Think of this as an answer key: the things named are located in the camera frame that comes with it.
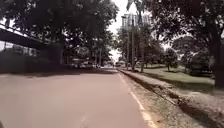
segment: grass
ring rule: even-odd
[[[183,67],[171,69],[171,72],[168,72],[167,68],[163,66],[157,67],[158,66],[154,65],[150,68],[144,69],[143,75],[166,81],[180,89],[207,93],[213,90],[214,80],[210,77],[190,76],[184,73]]]

